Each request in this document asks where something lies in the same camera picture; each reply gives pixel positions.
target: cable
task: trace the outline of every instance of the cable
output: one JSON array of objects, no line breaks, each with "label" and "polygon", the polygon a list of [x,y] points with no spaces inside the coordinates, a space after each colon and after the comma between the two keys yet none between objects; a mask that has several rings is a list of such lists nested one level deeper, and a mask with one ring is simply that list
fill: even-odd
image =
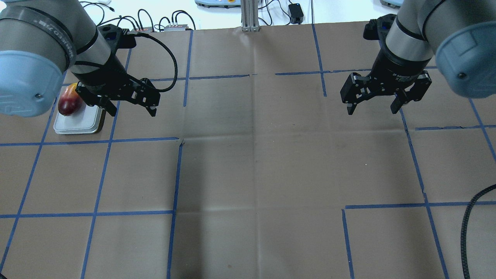
[{"label": "cable", "polygon": [[116,11],[116,10],[114,10],[114,8],[110,7],[109,5],[103,4],[103,3],[89,2],[89,1],[80,1],[80,3],[88,3],[88,4],[93,4],[93,5],[101,5],[101,6],[107,7],[111,11]]},{"label": "cable", "polygon": [[176,61],[176,57],[174,56],[172,51],[164,43],[162,43],[160,40],[156,39],[155,37],[152,37],[149,34],[142,33],[142,32],[138,32],[137,34],[134,34],[134,36],[135,37],[145,37],[145,38],[148,38],[150,40],[153,40],[156,43],[158,43],[160,46],[162,46],[169,53],[169,55],[171,56],[172,61],[174,63],[174,79],[172,80],[172,84],[169,87],[167,87],[165,89],[157,89],[157,88],[151,87],[148,84],[145,84],[141,80],[137,79],[136,77],[128,74],[125,71],[115,69],[115,68],[106,68],[105,65],[102,65],[102,64],[97,64],[97,63],[88,62],[88,61],[76,61],[75,65],[92,66],[92,67],[96,67],[96,68],[100,68],[100,69],[106,68],[108,70],[112,70],[112,71],[124,74],[130,80],[132,80],[132,81],[138,83],[139,85],[144,86],[150,90],[154,90],[154,91],[159,92],[159,93],[170,91],[174,87],[174,85],[176,85],[176,82],[178,80],[178,62]]},{"label": "cable", "polygon": [[102,22],[102,23],[100,23],[100,24],[97,24],[97,26],[102,26],[102,25],[104,25],[105,23],[109,23],[109,22],[114,21],[114,20],[119,20],[119,21],[117,22],[117,26],[118,26],[118,25],[119,25],[119,23],[121,22],[121,20],[122,20],[122,19],[126,19],[126,20],[129,20],[129,21],[131,22],[131,24],[132,24],[132,27],[133,27],[135,30],[137,30],[137,29],[136,29],[136,26],[135,26],[135,25],[133,24],[133,22],[132,22],[130,19],[128,19],[128,18],[132,18],[132,19],[134,19],[134,18],[133,18],[132,16],[130,16],[130,15],[120,16],[120,17],[116,17],[116,18],[109,19],[109,20],[104,21],[104,22]]},{"label": "cable", "polygon": [[274,21],[272,20],[272,15],[270,14],[270,10],[269,10],[270,3],[274,2],[274,1],[276,1],[276,0],[272,0],[269,3],[267,3],[267,0],[265,0],[265,8],[267,8],[267,13],[269,14],[269,18],[270,18],[270,24],[268,24],[269,26],[274,23]]},{"label": "cable", "polygon": [[176,12],[180,12],[180,11],[186,12],[186,11],[184,11],[184,10],[175,10],[175,11],[173,11],[173,12],[172,12],[172,15],[171,15],[171,20],[172,20],[172,23],[174,23],[174,14],[175,14]]},{"label": "cable", "polygon": [[276,0],[276,1],[279,2],[279,6],[281,7],[281,11],[288,16],[289,22],[286,25],[289,25],[291,23],[291,16],[282,8],[281,2],[279,0]]},{"label": "cable", "polygon": [[185,14],[185,15],[187,15],[187,16],[189,17],[189,19],[191,19],[191,22],[193,23],[193,29],[195,29],[195,30],[196,30],[196,25],[195,25],[195,23],[194,23],[193,18],[189,15],[189,13],[187,13],[187,12],[185,12],[185,11],[180,11],[180,12],[176,13],[176,18],[175,18],[176,23],[178,22],[178,15],[180,15],[180,14],[182,14],[182,13],[183,13],[183,14]]},{"label": "cable", "polygon": [[86,5],[83,6],[83,9],[86,8],[89,5],[95,5],[95,6],[97,6],[98,8],[100,8],[102,10],[102,19],[100,20],[100,22],[97,25],[102,24],[103,20],[105,19],[105,10],[102,8],[102,6],[98,5],[97,3],[91,3],[91,2],[88,2],[88,3],[89,4],[86,4]]},{"label": "cable", "polygon": [[119,19],[119,21],[117,22],[117,26],[119,26],[119,23],[120,23],[120,22],[121,22],[121,20],[123,20],[123,19],[125,19],[125,20],[127,20],[127,21],[129,21],[129,22],[131,23],[131,25],[132,25],[132,29],[133,29],[133,30],[137,30],[137,29],[136,29],[135,24],[133,23],[133,21],[132,21],[132,20],[130,20],[129,18],[125,17],[125,16],[124,16],[124,17],[121,17],[121,18]]},{"label": "cable", "polygon": [[166,20],[167,20],[167,22],[169,23],[169,25],[171,25],[171,21],[169,20],[169,18],[168,18],[168,17],[166,17],[166,16],[164,16],[164,17],[162,17],[162,18],[159,20],[159,22],[158,22],[159,27],[160,27],[160,25],[162,25],[162,20],[164,20],[164,19],[166,19]]},{"label": "cable", "polygon": [[166,28],[166,26],[164,26],[164,25],[162,25],[162,24],[155,24],[154,26],[155,26],[155,28],[157,28],[157,30],[158,30],[159,32],[164,31],[164,30],[165,30],[165,28]]},{"label": "cable", "polygon": [[260,19],[263,23],[265,23],[265,25],[267,25],[267,26],[269,25],[269,24],[267,23],[267,21],[265,21],[263,18],[259,17],[258,19]]},{"label": "cable", "polygon": [[265,1],[265,6],[260,7],[260,8],[258,8],[258,9],[259,9],[259,10],[261,10],[261,9],[263,9],[263,8],[265,8],[265,7],[267,7],[267,6],[269,6],[269,5],[270,5],[270,3],[274,2],[274,1],[276,1],[276,0],[272,0],[272,1],[270,1],[270,2],[269,2],[269,4],[267,4],[267,1]]},{"label": "cable", "polygon": [[482,197],[483,195],[489,193],[490,191],[496,189],[496,184],[485,188],[484,190],[478,192],[468,203],[467,209],[465,210],[465,214],[463,215],[462,221],[462,231],[460,236],[460,250],[461,250],[461,258],[462,258],[462,269],[463,276],[465,279],[470,279],[470,273],[468,271],[468,261],[467,261],[467,226],[468,226],[468,218],[470,217],[470,212],[474,207],[476,201]]},{"label": "cable", "polygon": [[149,13],[149,12],[147,12],[145,9],[139,9],[139,10],[138,10],[138,22],[139,22],[139,27],[140,27],[141,29],[143,29],[143,24],[141,23],[141,19],[139,18],[139,12],[141,12],[141,11],[144,11],[144,12],[146,12],[146,14],[148,14],[148,17],[150,18],[150,23],[152,24],[152,32],[155,32],[155,29],[154,29],[154,27],[153,27],[153,19],[152,19],[152,16],[151,16],[151,15],[150,15],[150,13]]},{"label": "cable", "polygon": [[[134,20],[134,23],[136,23],[136,26],[139,26],[139,23],[136,21],[136,19],[135,19],[134,17],[132,17],[132,16],[130,16],[130,15],[126,15],[126,16],[123,16],[123,17],[122,17],[122,19],[128,19],[128,18],[132,18],[132,19]],[[134,24],[133,24],[132,26],[133,26],[134,30],[138,30]]]}]

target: light blue robot joint cap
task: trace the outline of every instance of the light blue robot joint cap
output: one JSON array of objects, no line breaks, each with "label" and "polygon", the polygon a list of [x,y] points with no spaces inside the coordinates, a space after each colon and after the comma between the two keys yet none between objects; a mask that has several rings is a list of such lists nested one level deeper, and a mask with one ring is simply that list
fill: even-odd
[{"label": "light blue robot joint cap", "polygon": [[0,113],[34,117],[47,112],[63,75],[50,60],[23,51],[0,51]]},{"label": "light blue robot joint cap", "polygon": [[451,89],[467,98],[496,94],[496,21],[463,28],[436,52],[439,71]]}]

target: power adapter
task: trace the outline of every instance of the power adapter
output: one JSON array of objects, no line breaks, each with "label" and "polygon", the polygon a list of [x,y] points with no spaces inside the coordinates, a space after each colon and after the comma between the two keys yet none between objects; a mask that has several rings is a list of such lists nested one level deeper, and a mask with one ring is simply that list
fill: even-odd
[{"label": "power adapter", "polygon": [[292,24],[301,24],[305,16],[303,15],[303,10],[299,3],[289,4],[288,14],[291,16]]}]

